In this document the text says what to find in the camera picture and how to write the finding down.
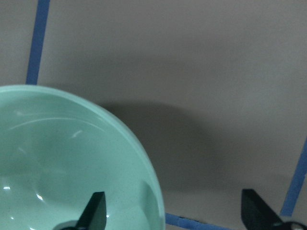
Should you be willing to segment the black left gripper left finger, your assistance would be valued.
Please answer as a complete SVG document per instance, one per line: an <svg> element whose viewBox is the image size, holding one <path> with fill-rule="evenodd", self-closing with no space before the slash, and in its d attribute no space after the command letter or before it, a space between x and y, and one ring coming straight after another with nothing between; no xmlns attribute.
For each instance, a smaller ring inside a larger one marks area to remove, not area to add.
<svg viewBox="0 0 307 230"><path fill-rule="evenodd" d="M94 192L74 225L59 224L58 230L104 230L106 228L105 192Z"/></svg>

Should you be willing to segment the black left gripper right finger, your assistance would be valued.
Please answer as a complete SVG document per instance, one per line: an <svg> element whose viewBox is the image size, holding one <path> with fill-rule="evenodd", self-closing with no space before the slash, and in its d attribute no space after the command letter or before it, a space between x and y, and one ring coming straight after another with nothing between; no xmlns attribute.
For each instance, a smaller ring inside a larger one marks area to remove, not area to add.
<svg viewBox="0 0 307 230"><path fill-rule="evenodd" d="M247 230L290 229L253 189L241 192L241 220Z"/></svg>

